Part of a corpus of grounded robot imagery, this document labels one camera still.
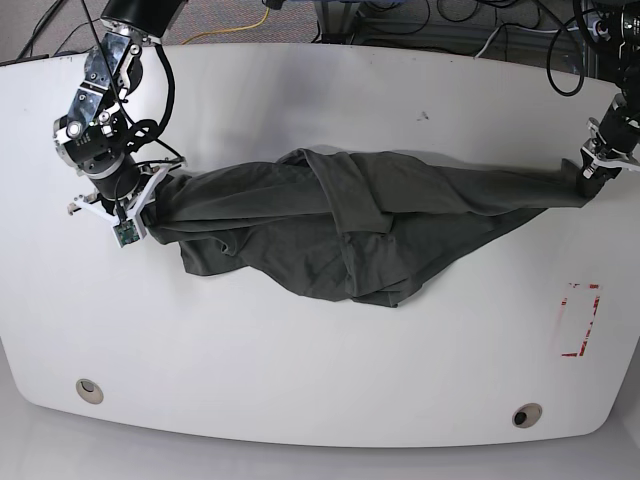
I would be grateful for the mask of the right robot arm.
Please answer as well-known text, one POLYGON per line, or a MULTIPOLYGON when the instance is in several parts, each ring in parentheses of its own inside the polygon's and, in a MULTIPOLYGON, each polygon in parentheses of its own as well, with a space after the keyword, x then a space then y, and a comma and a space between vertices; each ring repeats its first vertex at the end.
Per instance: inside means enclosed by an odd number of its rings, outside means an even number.
POLYGON ((175 101, 175 78, 162 38, 185 5, 184 1, 109 1, 100 15, 106 33, 94 38, 84 79, 67 114, 54 123, 59 157, 91 181, 119 224, 128 220, 125 207, 139 196, 146 168, 132 154, 152 142, 174 151, 161 141, 175 101), (135 121, 124 108, 141 83, 145 46, 154 48, 167 79, 166 103, 158 121, 135 121))

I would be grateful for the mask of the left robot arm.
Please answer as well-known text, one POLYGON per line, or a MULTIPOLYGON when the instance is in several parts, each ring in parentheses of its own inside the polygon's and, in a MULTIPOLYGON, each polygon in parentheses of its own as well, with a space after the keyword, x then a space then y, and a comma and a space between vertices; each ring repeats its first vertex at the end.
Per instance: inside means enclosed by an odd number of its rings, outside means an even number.
POLYGON ((595 11, 603 18, 593 27, 587 26, 580 1, 574 1, 572 9, 583 43, 614 74, 619 88, 602 119, 588 121, 581 176, 606 181, 621 170, 637 172, 633 152, 639 145, 639 3, 597 1, 595 11))

